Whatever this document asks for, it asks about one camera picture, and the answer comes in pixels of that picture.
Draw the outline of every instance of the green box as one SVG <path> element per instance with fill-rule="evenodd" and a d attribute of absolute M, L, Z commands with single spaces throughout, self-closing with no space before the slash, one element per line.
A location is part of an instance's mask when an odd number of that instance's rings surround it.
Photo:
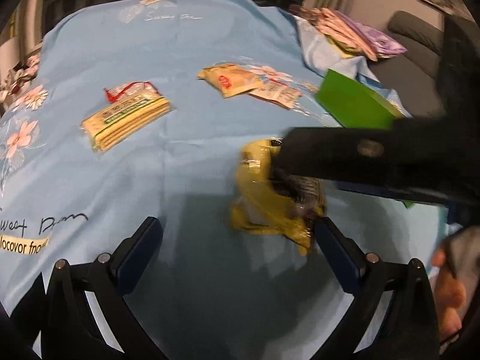
<path fill-rule="evenodd" d="M 405 117 L 373 89 L 334 70 L 328 70 L 315 98 L 347 128 L 389 130 L 394 119 Z"/>

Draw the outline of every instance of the snack wrapper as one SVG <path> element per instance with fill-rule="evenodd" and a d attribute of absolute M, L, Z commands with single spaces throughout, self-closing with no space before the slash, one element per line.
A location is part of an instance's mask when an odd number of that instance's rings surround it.
<path fill-rule="evenodd" d="M 159 93 L 141 90 L 82 122 L 94 150 L 105 152 L 171 109 L 170 101 Z"/>
<path fill-rule="evenodd" d="M 293 184 L 307 186 L 296 187 L 296 195 L 300 192 L 303 198 L 298 201 L 284 192 L 278 193 L 281 188 L 274 186 L 270 180 L 270 165 L 272 156 L 279 152 L 280 147 L 272 142 L 277 140 L 259 140 L 242 150 L 243 161 L 236 175 L 241 197 L 231 207 L 231 225 L 251 234 L 285 235 L 297 244 L 303 256 L 312 248 L 313 219 L 323 216 L 326 210 L 321 181 L 287 176 L 294 178 Z M 292 179 L 288 183 L 282 182 L 282 185 L 288 189 Z"/>
<path fill-rule="evenodd" d="M 105 91 L 106 99 L 111 103 L 114 103 L 120 99 L 124 99 L 128 96 L 136 95 L 138 92 L 143 90 L 160 95 L 160 93 L 150 81 L 128 82 L 112 89 L 104 88 L 103 90 Z"/>
<path fill-rule="evenodd" d="M 292 109 L 302 93 L 282 82 L 270 79 L 261 88 L 251 91 L 249 95 Z"/>
<path fill-rule="evenodd" d="M 255 73 L 242 69 L 237 64 L 205 67 L 198 74 L 198 78 L 219 89 L 225 98 L 263 86 L 263 81 Z"/>

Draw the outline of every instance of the gray sofa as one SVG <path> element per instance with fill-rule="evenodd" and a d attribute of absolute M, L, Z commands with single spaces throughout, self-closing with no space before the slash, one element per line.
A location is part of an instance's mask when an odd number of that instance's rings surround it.
<path fill-rule="evenodd" d="M 443 32 L 418 17 L 395 12 L 386 33 L 407 48 L 404 55 L 370 62 L 369 67 L 383 86 L 395 89 L 413 116 L 444 112 L 435 90 L 435 77 L 442 51 Z"/>

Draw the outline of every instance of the crumpled plastic bag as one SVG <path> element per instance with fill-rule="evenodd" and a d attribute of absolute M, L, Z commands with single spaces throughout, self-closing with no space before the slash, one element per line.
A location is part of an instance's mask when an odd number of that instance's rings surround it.
<path fill-rule="evenodd" d="M 283 234 L 304 256 L 313 245 L 313 218 L 325 213 L 325 196 L 319 179 L 290 175 L 281 181 L 271 179 L 271 158 L 280 151 L 279 142 L 258 140 L 242 149 L 236 174 L 241 196 L 232 205 L 231 225 L 250 234 Z M 278 193 L 274 183 L 284 182 L 284 190 L 293 193 Z"/>

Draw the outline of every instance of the silver bolt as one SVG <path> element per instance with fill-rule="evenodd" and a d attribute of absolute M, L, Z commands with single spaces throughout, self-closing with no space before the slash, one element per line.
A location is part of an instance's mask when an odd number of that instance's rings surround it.
<path fill-rule="evenodd" d="M 110 259 L 110 255 L 108 253 L 102 253 L 97 257 L 97 260 L 101 264 L 105 264 Z"/>
<path fill-rule="evenodd" d="M 422 268 L 422 262 L 419 259 L 413 259 L 412 264 L 415 268 Z"/>
<path fill-rule="evenodd" d="M 375 264 L 380 260 L 380 257 L 378 257 L 375 253 L 368 253 L 366 257 L 367 260 L 370 261 L 372 264 Z"/>
<path fill-rule="evenodd" d="M 370 158 L 380 157 L 383 154 L 383 145 L 370 139 L 362 139 L 357 146 L 358 152 Z"/>
<path fill-rule="evenodd" d="M 62 269 L 65 266 L 65 260 L 60 259 L 55 263 L 55 268 Z"/>

